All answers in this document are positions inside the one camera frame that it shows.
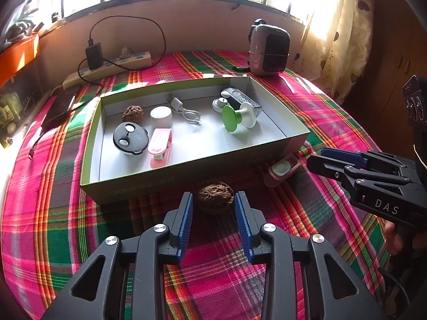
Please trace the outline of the person's right hand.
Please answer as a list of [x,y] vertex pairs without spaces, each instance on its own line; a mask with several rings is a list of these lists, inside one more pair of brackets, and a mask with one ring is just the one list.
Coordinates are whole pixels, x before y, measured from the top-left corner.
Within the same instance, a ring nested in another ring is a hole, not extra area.
[[389,221],[385,222],[384,237],[386,250],[392,255],[398,255],[404,248],[402,237],[397,233],[395,224]]

